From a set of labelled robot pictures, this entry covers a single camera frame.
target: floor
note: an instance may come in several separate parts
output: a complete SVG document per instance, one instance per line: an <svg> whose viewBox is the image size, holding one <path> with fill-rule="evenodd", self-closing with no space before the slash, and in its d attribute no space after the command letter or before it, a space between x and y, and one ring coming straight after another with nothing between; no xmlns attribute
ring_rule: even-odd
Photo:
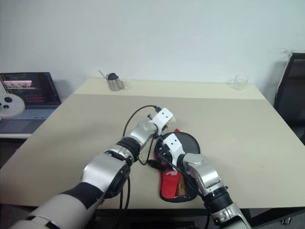
<svg viewBox="0 0 305 229"><path fill-rule="evenodd" d="M14 152L20 147L21 143L4 143L0 142L0 166L2 167L6 161L14 154ZM251 216L254 217L257 214L264 212L262 209L252 209ZM16 208L14 206L9 205L1 205L1 221L0 221L0 229L8 229L10 228L16 221L24 219L27 216L28 212L24 209ZM151 217L140 217L140 218L127 218L129 225L136 225L133 228L141 228L137 225L137 222L141 220L141 222L147 222L151 224L153 221L163 221L163 218L151 218ZM181 225L181 221L193 222L195 226L199 228L203 228L205 225L206 217L187 217L187 218L170 218L166 219L172 221L179 222ZM109 217L99 217L97 219L97 224L94 226L94 229L111 229L115 218ZM209 229L216 229L216 227L212 222L210 223ZM295 216L292 218L291 224L288 226L281 225L279 222L261 227L262 229L305 229L305 213Z"/></svg>

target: clear glass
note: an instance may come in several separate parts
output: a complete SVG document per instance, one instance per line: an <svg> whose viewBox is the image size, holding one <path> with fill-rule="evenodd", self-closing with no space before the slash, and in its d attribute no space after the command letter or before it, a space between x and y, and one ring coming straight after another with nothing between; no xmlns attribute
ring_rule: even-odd
<svg viewBox="0 0 305 229"><path fill-rule="evenodd" d="M243 90L246 87L248 80L249 78L246 76L237 75L234 80L233 89L237 91Z"/></svg>

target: beige table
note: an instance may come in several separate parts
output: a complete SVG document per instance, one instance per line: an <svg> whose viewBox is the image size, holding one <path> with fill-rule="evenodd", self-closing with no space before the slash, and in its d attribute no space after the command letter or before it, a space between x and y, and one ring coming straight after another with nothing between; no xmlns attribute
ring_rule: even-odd
<svg viewBox="0 0 305 229"><path fill-rule="evenodd" d="M91 78L22 145L0 173L1 203L37 206L75 186L83 168L116 143L129 116L146 104L171 110L192 134L241 208L305 206L305 147L254 85L129 81L109 91ZM136 115L129 129L152 110ZM147 148L140 157L145 158ZM130 208L202 208L199 198L168 203L159 172L135 163ZM102 208L118 208L119 198Z"/></svg>

